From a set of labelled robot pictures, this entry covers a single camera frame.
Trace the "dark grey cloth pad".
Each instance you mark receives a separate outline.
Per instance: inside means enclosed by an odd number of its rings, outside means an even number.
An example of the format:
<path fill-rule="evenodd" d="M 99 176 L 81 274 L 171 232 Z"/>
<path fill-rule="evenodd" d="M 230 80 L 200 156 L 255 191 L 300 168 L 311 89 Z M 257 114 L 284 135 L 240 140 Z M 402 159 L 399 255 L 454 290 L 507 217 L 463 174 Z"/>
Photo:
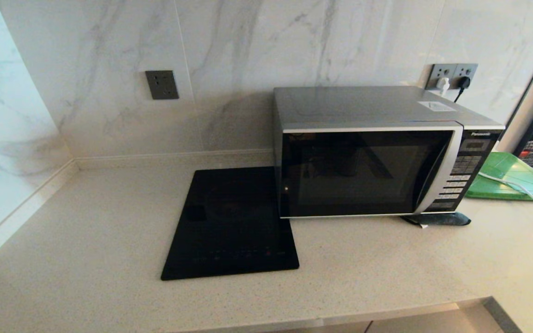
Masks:
<path fill-rule="evenodd" d="M 402 220 L 416 226 L 467 226 L 471 219 L 459 212 L 402 216 Z"/>

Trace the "beige cabinet front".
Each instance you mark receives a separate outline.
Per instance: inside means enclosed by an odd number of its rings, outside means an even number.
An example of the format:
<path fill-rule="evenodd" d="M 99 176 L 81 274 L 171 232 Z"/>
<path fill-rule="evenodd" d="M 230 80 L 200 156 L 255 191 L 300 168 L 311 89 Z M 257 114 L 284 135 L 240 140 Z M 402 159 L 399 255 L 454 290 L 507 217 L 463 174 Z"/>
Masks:
<path fill-rule="evenodd" d="M 482 306 L 374 321 L 365 333 L 504 333 Z"/>
<path fill-rule="evenodd" d="M 346 324 L 323 325 L 316 327 L 298 327 L 273 331 L 269 333 L 366 333 L 372 321 L 360 321 Z"/>

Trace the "grey wall socket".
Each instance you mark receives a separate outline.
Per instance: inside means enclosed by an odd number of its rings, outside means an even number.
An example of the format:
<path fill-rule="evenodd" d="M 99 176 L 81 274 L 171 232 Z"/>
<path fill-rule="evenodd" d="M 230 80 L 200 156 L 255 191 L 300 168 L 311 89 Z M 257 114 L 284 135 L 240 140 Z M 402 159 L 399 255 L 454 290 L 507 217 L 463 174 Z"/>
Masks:
<path fill-rule="evenodd" d="M 465 85 L 465 89 L 467 89 L 475 76 L 477 68 L 477 63 L 457 64 L 456 69 L 453 72 L 451 87 L 453 89 L 460 89 L 461 82 L 467 82 L 467 85 Z"/>
<path fill-rule="evenodd" d="M 145 76 L 153 100 L 180 99 L 173 70 L 146 70 Z"/>
<path fill-rule="evenodd" d="M 427 80 L 427 84 L 425 86 L 425 89 L 430 90 L 430 91 L 438 91 L 438 88 L 436 88 L 436 83 L 437 83 L 437 80 L 441 77 L 450 78 L 450 82 L 452 84 L 453 72 L 456 69 L 456 66 L 457 64 L 455 63 L 433 64 L 431 68 L 431 72 Z"/>

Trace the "green plastic cutting board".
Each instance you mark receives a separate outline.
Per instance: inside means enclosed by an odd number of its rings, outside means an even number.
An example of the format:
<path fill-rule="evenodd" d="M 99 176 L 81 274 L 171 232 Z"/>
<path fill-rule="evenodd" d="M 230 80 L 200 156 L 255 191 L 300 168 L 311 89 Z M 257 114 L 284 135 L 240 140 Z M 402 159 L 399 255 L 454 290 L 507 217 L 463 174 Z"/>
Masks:
<path fill-rule="evenodd" d="M 533 194 L 533 168 L 510 153 L 491 152 L 465 196 L 531 201 L 522 188 Z"/>

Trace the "silver Panasonic microwave oven body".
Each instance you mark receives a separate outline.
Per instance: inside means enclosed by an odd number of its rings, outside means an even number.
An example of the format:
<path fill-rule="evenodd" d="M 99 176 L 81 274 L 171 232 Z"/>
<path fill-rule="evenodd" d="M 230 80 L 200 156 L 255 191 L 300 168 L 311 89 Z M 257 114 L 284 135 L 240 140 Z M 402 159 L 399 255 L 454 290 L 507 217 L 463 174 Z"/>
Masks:
<path fill-rule="evenodd" d="M 393 126 L 406 122 L 461 124 L 464 131 L 451 174 L 423 214 L 456 211 L 505 130 L 493 119 L 415 86 L 275 88 L 272 122 L 276 183 L 275 145 L 281 141 L 284 129 Z"/>

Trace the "black glass induction cooktop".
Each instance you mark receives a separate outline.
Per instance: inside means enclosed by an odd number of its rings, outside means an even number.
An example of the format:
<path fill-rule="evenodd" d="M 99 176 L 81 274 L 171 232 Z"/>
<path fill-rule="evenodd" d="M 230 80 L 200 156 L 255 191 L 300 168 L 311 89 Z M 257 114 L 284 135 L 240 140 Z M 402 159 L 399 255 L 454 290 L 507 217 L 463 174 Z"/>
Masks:
<path fill-rule="evenodd" d="M 194 172 L 162 281 L 299 267 L 290 222 L 279 217 L 273 166 Z"/>

